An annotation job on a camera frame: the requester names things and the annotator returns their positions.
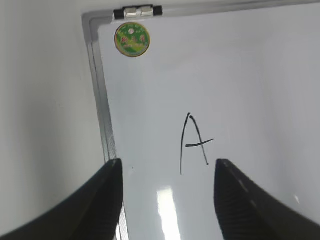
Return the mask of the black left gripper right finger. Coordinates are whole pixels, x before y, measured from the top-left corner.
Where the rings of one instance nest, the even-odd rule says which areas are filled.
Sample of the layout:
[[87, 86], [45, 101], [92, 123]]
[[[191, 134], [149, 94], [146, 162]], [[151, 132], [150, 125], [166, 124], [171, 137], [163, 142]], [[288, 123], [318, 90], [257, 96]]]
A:
[[228, 159], [217, 159], [213, 202], [225, 240], [318, 240], [320, 226], [276, 200]]

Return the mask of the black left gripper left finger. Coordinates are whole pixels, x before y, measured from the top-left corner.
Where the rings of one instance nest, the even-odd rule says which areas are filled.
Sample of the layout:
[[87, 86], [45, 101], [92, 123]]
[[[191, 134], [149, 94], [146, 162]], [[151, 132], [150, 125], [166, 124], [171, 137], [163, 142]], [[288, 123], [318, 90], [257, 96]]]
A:
[[112, 240], [123, 204], [123, 166], [109, 160], [81, 188], [2, 240]]

